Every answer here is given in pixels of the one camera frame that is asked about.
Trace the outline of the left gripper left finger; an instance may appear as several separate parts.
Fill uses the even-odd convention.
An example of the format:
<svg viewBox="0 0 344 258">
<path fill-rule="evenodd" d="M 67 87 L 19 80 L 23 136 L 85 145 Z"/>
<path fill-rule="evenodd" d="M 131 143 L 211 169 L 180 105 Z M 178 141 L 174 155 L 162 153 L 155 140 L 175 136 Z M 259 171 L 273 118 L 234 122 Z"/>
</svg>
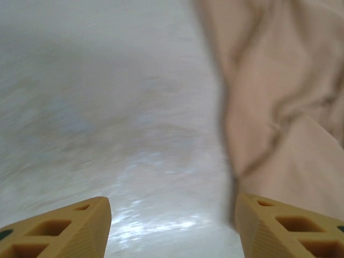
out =
<svg viewBox="0 0 344 258">
<path fill-rule="evenodd" d="M 104 257 L 111 227 L 106 197 L 94 197 L 1 228 L 1 257 Z"/>
</svg>

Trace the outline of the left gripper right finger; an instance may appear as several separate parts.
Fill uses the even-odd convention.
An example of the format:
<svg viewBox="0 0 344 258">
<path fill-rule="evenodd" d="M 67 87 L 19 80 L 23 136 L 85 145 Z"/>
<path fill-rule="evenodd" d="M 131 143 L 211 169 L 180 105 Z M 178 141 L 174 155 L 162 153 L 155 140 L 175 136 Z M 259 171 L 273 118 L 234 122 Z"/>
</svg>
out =
<svg viewBox="0 0 344 258">
<path fill-rule="evenodd" d="M 245 257 L 343 257 L 343 221 L 241 193 L 236 228 Z"/>
</svg>

